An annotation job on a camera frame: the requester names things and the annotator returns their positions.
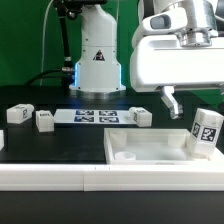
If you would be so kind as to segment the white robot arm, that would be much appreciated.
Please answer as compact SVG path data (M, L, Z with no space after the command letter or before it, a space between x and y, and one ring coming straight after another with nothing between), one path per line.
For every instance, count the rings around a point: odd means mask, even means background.
M117 21L107 0L53 0L61 23L64 71L70 93L105 99L125 90L117 61ZM137 0L130 83L137 92L161 93L173 119L182 113L177 90L218 89L224 94L221 0Z

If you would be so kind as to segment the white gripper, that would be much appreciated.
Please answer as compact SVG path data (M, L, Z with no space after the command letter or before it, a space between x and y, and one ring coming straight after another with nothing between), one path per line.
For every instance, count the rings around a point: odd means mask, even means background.
M137 92L161 88L161 99L172 119L183 115L174 98L176 88L217 88L224 84L224 37L210 47L181 47L175 35L144 37L130 58L130 82Z

